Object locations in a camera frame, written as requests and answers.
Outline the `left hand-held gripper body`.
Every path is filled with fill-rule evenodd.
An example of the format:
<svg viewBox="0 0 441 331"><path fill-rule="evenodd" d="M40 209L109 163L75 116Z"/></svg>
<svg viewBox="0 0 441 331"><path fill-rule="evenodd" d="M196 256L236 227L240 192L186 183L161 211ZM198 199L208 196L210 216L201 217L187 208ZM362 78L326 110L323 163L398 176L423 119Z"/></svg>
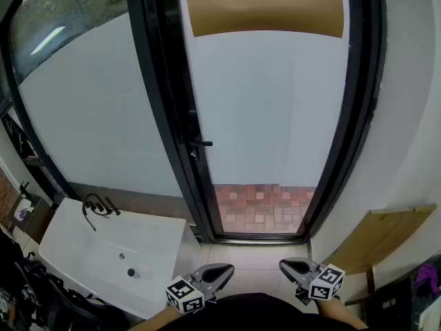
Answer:
<svg viewBox="0 0 441 331"><path fill-rule="evenodd" d="M189 314L203 309L207 301L215 302L214 282L220 271L220 266L202 266L184 277L177 276L165 289L168 304Z"/></svg>

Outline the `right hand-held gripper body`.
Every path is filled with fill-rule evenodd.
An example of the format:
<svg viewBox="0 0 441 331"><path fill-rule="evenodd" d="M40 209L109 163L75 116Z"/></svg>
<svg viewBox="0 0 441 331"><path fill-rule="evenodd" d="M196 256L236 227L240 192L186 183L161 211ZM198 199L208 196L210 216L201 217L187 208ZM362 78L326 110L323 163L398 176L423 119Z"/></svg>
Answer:
<svg viewBox="0 0 441 331"><path fill-rule="evenodd" d="M309 278L306 287L298 286L296 298L305 305L311 300L330 301L337 296L345 278L345 271L328 264L321 265Z"/></svg>

